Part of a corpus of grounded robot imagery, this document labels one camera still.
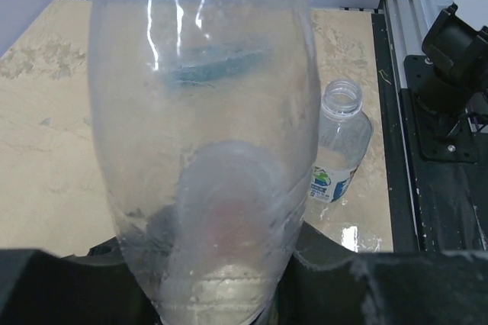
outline marble surface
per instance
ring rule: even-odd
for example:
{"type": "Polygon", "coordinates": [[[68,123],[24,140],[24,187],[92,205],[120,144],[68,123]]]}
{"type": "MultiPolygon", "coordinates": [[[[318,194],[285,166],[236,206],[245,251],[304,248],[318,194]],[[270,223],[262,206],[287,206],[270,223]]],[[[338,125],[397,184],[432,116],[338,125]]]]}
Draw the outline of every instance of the marble surface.
{"type": "MultiPolygon", "coordinates": [[[[84,255],[114,235],[90,129],[90,6],[53,2],[0,59],[0,247],[84,255]]],[[[312,15],[323,86],[344,77],[360,82],[375,132],[343,200],[308,209],[307,220],[351,249],[391,250],[371,16],[312,15]]]]}
{"type": "Polygon", "coordinates": [[[322,90],[334,79],[358,82],[363,91],[363,110],[374,132],[348,191],[332,204],[320,204],[309,198],[305,220],[349,249],[392,251],[371,15],[360,11],[312,10],[312,22],[322,90]]]}

